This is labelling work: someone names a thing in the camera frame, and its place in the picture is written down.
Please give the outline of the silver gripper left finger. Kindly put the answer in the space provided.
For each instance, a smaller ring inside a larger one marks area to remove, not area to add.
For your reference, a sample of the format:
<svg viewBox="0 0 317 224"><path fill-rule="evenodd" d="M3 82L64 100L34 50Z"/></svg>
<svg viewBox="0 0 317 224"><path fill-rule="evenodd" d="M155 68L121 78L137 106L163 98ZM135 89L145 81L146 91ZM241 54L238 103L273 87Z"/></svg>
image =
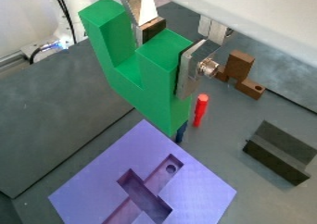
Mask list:
<svg viewBox="0 0 317 224"><path fill-rule="evenodd" d="M137 40L137 46L149 42L166 28L166 19L158 14L155 0L121 0Z"/></svg>

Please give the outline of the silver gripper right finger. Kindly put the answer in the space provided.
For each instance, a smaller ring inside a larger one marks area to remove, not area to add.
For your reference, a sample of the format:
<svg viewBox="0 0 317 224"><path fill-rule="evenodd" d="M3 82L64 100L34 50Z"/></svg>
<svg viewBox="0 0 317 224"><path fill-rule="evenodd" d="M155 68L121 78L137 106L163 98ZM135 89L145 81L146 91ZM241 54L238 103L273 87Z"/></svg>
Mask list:
<svg viewBox="0 0 317 224"><path fill-rule="evenodd" d="M202 76L216 76L220 64L214 61L214 55L233 32L226 25L201 16L198 33L204 38L179 53L175 96L181 100L193 94Z"/></svg>

